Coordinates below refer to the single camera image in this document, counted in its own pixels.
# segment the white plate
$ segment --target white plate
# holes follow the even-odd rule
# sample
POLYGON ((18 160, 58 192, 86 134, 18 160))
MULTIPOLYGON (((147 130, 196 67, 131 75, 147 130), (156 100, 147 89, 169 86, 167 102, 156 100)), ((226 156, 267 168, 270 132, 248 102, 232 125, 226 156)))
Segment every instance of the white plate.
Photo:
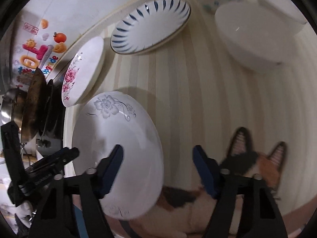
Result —
POLYGON ((132 219, 145 214, 160 195, 162 146, 152 120, 136 100, 117 91, 101 93, 84 106, 74 128, 72 147, 80 151, 73 161, 76 174, 95 167, 116 144, 123 147, 124 159, 100 203, 106 215, 132 219))
POLYGON ((156 48, 183 29, 190 14, 191 7, 186 0, 149 1, 117 24, 111 47, 125 55, 156 48))
POLYGON ((104 40, 86 42, 70 63, 64 77, 61 99, 65 107, 76 105, 93 87, 105 59, 104 40))

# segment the cat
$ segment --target cat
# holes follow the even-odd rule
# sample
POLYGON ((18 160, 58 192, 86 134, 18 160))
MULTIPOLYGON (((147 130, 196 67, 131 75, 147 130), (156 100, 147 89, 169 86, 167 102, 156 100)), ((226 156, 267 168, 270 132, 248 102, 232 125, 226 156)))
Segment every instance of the cat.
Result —
MULTIPOLYGON (((268 156, 255 152, 250 132, 240 127, 232 137, 227 157, 220 164, 220 168, 226 168, 232 174, 241 176, 252 177, 254 174, 260 174, 272 192, 276 193, 286 151, 286 143, 279 142, 268 156)), ((237 233, 242 202, 242 196, 238 195, 230 234, 237 233)), ((156 205, 148 213, 129 221, 128 224, 134 232, 134 237, 201 237, 216 203, 217 200, 207 194, 204 187, 186 191, 164 186, 156 205)))

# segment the gray flower design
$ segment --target gray flower design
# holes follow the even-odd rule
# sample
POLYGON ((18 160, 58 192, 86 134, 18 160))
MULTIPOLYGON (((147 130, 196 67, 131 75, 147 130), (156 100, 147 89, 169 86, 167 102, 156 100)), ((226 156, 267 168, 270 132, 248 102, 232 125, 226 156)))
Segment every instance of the gray flower design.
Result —
POLYGON ((97 110, 101 111, 103 118, 107 119, 111 114, 115 115, 119 112, 115 103, 115 100, 109 95, 106 98, 98 99, 94 102, 94 105, 97 110))

